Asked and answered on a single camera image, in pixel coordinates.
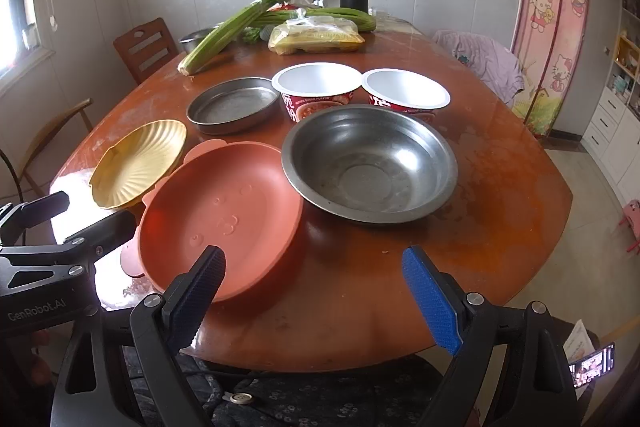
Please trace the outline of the hand holding other gripper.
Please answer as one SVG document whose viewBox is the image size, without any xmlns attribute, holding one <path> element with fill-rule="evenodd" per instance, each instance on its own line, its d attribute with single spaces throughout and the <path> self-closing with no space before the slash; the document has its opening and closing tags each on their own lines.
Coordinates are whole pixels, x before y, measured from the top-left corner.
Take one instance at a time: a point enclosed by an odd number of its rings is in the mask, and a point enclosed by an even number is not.
<svg viewBox="0 0 640 427">
<path fill-rule="evenodd" d="M 50 333 L 47 329 L 11 338 L 12 351 L 17 356 L 18 367 L 36 386 L 44 386 L 52 381 L 49 364 L 35 352 L 36 348 L 47 346 L 49 343 Z"/>
</svg>

